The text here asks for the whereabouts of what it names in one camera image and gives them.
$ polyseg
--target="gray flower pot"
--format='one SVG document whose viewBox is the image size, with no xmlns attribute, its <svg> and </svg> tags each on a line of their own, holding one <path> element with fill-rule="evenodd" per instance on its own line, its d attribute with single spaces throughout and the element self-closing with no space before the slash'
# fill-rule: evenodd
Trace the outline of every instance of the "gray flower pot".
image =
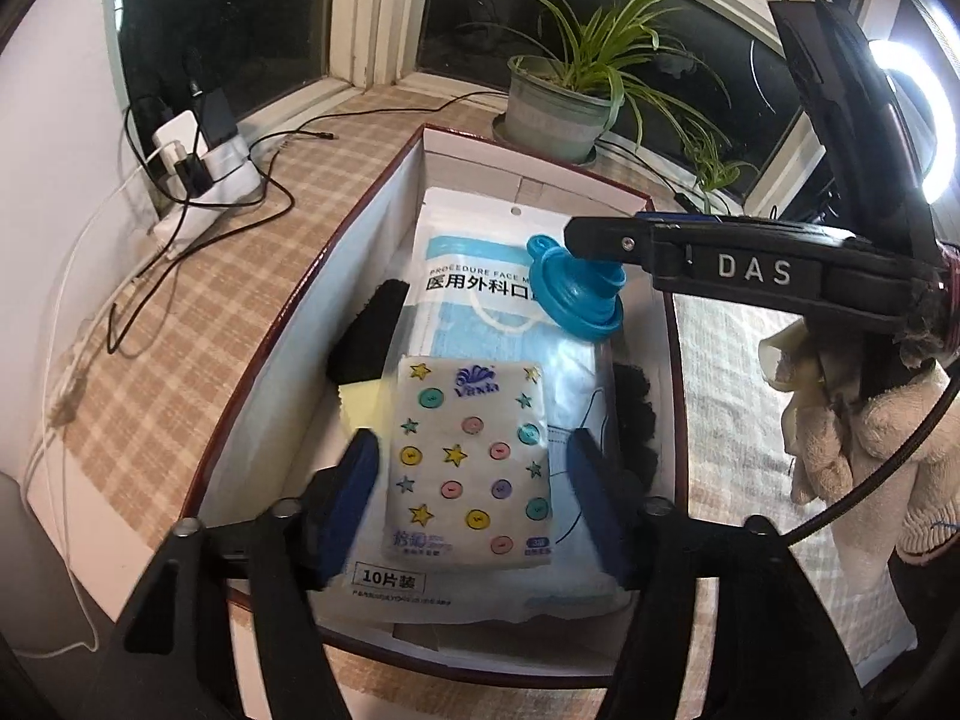
<svg viewBox="0 0 960 720">
<path fill-rule="evenodd" d="M 563 162 L 586 162 L 611 120 L 611 100 L 568 92 L 540 76 L 554 62 L 541 56 L 514 56 L 504 137 L 517 146 Z"/>
</svg>

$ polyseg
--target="potted plant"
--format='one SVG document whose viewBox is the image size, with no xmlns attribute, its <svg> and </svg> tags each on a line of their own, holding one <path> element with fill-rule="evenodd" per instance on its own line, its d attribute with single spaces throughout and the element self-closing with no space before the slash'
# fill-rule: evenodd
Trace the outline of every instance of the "potted plant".
<svg viewBox="0 0 960 720">
<path fill-rule="evenodd" d="M 704 210 L 713 213 L 713 202 L 710 194 L 714 191 L 730 186 L 740 178 L 743 167 L 757 170 L 757 166 L 743 160 L 724 161 L 720 156 L 721 146 L 717 143 L 716 135 L 707 130 L 699 122 L 690 122 L 689 130 L 683 137 L 683 153 L 690 162 L 693 162 L 697 180 L 693 190 L 704 201 Z"/>
<path fill-rule="evenodd" d="M 517 55 L 509 60 L 510 98 L 503 124 L 507 140 L 556 159 L 582 163 L 596 139 L 616 122 L 624 103 L 637 118 L 640 145 L 640 101 L 661 111 L 683 142 L 686 122 L 699 122 L 708 131 L 719 133 L 702 113 L 654 89 L 629 70 L 652 61 L 658 52 L 680 55 L 703 66 L 727 93 L 723 82 L 702 60 L 656 30 L 656 17 L 671 10 L 654 8 L 663 0 L 630 0 L 619 8 L 597 8 L 587 23 L 577 19 L 566 0 L 538 1 L 560 31 L 563 56 L 530 35 L 500 25 L 544 53 Z"/>
</svg>

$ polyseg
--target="black sponge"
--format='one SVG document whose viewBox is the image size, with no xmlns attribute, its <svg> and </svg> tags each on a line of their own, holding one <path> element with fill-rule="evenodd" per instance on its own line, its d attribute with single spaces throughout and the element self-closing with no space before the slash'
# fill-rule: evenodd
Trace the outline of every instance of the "black sponge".
<svg viewBox="0 0 960 720">
<path fill-rule="evenodd" d="M 656 414 L 647 397 L 650 382 L 643 370 L 613 364 L 613 397 L 616 399 L 616 429 L 624 469 L 640 479 L 645 493 L 651 488 L 658 457 L 648 443 L 653 440 Z"/>
<path fill-rule="evenodd" d="M 400 320 L 410 285 L 389 279 L 373 293 L 370 302 L 350 323 L 330 351 L 326 376 L 337 386 L 368 382 L 383 375 L 390 341 Z"/>
</svg>

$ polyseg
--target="white cable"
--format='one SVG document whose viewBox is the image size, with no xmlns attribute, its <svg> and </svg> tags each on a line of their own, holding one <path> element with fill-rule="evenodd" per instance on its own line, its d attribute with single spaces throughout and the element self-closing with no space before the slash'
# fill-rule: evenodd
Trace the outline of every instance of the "white cable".
<svg viewBox="0 0 960 720">
<path fill-rule="evenodd" d="M 150 162 L 152 159 L 154 159 L 155 156 L 157 156 L 157 154 L 160 154 L 160 151 L 163 151 L 165 148 L 167 148 L 167 146 L 171 146 L 171 145 L 172 143 L 164 143 L 162 146 L 159 146 L 158 148 L 156 148 L 143 161 L 143 164 L 147 165 L 147 163 Z M 141 170 L 143 170 L 143 167 L 137 166 L 130 173 L 130 175 L 127 176 L 127 178 L 123 181 L 123 183 L 117 187 L 115 191 L 113 191 L 109 196 L 103 199 L 103 201 L 97 207 L 96 211 L 93 212 L 93 215 L 90 217 L 88 222 L 85 225 L 83 225 L 83 230 L 80 230 L 80 234 L 77 236 L 77 240 L 75 240 L 73 247 L 70 250 L 70 255 L 67 258 L 66 267 L 64 268 L 64 277 L 61 279 L 61 283 L 59 284 L 59 290 L 56 292 L 56 301 L 54 303 L 53 318 L 50 326 L 50 341 L 49 343 L 47 343 L 47 356 L 43 365 L 42 389 L 40 391 L 40 445 L 37 447 L 37 451 L 35 451 L 35 453 L 30 457 L 30 460 L 27 462 L 27 466 L 25 467 L 23 475 L 20 479 L 20 504 L 23 507 L 24 511 L 27 512 L 27 515 L 31 513 L 30 503 L 28 501 L 28 492 L 30 491 L 30 485 L 32 483 L 32 479 L 34 478 L 35 471 L 40 465 L 40 462 L 46 461 L 47 450 L 50 448 L 50 445 L 53 443 L 53 440 L 56 437 L 56 429 L 55 428 L 48 429 L 47 427 L 47 389 L 50 384 L 50 368 L 53 366 L 53 359 L 54 359 L 54 347 L 56 344 L 56 323 L 59 320 L 59 312 L 61 312 L 61 303 L 64 302 L 64 292 L 66 291 L 67 280 L 69 279 L 71 269 L 73 269 L 73 264 L 77 259 L 77 252 L 80 250 L 80 244 L 83 242 L 83 238 L 86 236 L 86 234 L 88 234 L 90 228 L 93 227 L 93 224 L 95 223 L 96 220 L 98 220 L 98 218 L 104 212 L 104 210 L 106 210 L 107 204 L 109 204 L 109 201 L 114 199 L 114 197 L 117 197 L 118 194 L 120 194 L 124 189 L 126 189 L 128 184 L 130 184 L 130 182 L 133 181 L 133 178 L 136 177 L 136 175 L 138 175 L 138 173 Z M 66 392 L 69 392 L 70 386 L 73 383 L 73 377 L 76 374 L 77 368 L 80 365 L 80 359 L 83 357 L 83 351 L 85 350 L 86 345 L 89 343 L 90 338 L 92 337 L 96 328 L 99 326 L 100 322 L 102 322 L 104 315 L 109 310 L 109 307 L 112 306 L 114 301 L 117 300 L 117 298 L 119 297 L 122 290 L 126 288 L 128 283 L 130 283 L 131 280 L 133 280 L 136 277 L 136 274 L 138 274 L 138 272 L 142 268 L 144 268 L 144 266 L 147 265 L 147 262 L 150 261 L 151 259 L 152 259 L 152 255 L 150 257 L 144 258 L 143 261 L 138 263 L 136 270 L 132 271 L 130 275 L 128 275 L 128 277 L 125 278 L 123 282 L 116 288 L 116 290 L 113 291 L 113 294 L 107 299 L 107 301 L 101 307 L 101 309 L 97 313 L 97 316 L 95 317 L 93 322 L 90 322 L 90 326 L 88 327 L 88 330 L 86 330 L 85 334 L 83 335 L 83 338 L 80 341 L 80 344 L 78 346 L 74 346 L 76 351 L 74 355 L 74 359 L 69 365 L 69 368 L 66 370 L 64 379 L 61 380 L 64 382 L 64 384 L 62 384 L 61 388 L 56 393 L 56 398 L 55 398 L 56 405 L 59 405 L 59 402 L 61 402 L 61 399 L 64 398 L 64 394 L 66 394 Z M 68 653 L 70 651 L 80 649 L 80 647 L 83 647 L 86 650 L 89 650 L 91 653 L 95 653 L 100 649 L 100 634 L 99 632 L 97 632 L 97 627 L 93 622 L 93 618 L 91 617 L 88 608 L 86 607 L 86 603 L 83 600 L 83 594 L 80 593 L 80 586 L 77 581 L 77 576 L 74 574 L 73 568 L 70 565 L 70 531 L 69 531 L 69 526 L 67 524 L 67 505 L 66 505 L 66 454 L 64 453 L 64 461 L 61 463 L 61 507 L 59 507 L 61 510 L 59 511 L 59 514 L 61 515 L 60 519 L 64 524 L 64 528 L 62 528 L 62 531 L 61 531 L 61 527 L 59 526 L 58 518 L 56 517 L 56 505 L 54 504 L 53 487 L 50 482 L 50 476 L 51 476 L 50 464 L 44 463 L 44 465 L 46 470 L 45 475 L 46 475 L 46 482 L 47 482 L 47 499 L 50 504 L 50 514 L 54 520 L 54 531 L 56 532 L 58 547 L 59 547 L 59 550 L 62 552 L 62 555 L 64 556 L 64 567 L 66 568 L 67 578 L 70 580 L 71 589 L 73 589 L 73 593 L 77 598 L 77 603 L 80 605 L 80 611 L 83 612 L 83 617 L 88 623 L 88 626 L 90 627 L 90 631 L 93 633 L 93 644 L 88 644 L 88 642 L 85 642 L 85 641 L 76 641 L 73 644 L 69 644 L 69 645 L 66 645 L 65 647 L 59 648 L 58 650 L 53 650 L 51 652 L 46 652 L 46 653 L 26 652 L 22 650 L 13 650 L 13 653 L 20 656 L 21 658 L 29 658 L 29 659 L 56 658 L 57 656 L 63 655 L 64 653 Z"/>
</svg>

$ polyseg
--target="open box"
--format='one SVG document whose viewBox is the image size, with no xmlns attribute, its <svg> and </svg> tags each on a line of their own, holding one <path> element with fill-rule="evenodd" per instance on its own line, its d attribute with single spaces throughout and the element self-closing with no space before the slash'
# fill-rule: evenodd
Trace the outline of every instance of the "open box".
<svg viewBox="0 0 960 720">
<path fill-rule="evenodd" d="M 632 215 L 648 197 L 583 170 L 475 136 L 425 125 L 392 159 L 320 252 L 260 344 L 200 461 L 184 517 L 220 525 L 298 495 L 314 471 L 336 464 L 349 435 L 330 348 L 386 278 L 403 277 L 426 188 L 486 194 L 567 215 Z M 656 411 L 654 494 L 685 509 L 683 383 L 672 302 L 639 269 L 621 295 L 618 362 L 642 367 Z M 242 586 L 234 603 L 246 605 Z M 314 604 L 325 641 L 357 655 L 454 680 L 525 688 L 589 688 L 613 673 L 632 608 L 600 617 L 534 617 L 520 624 L 367 623 L 331 619 Z"/>
</svg>

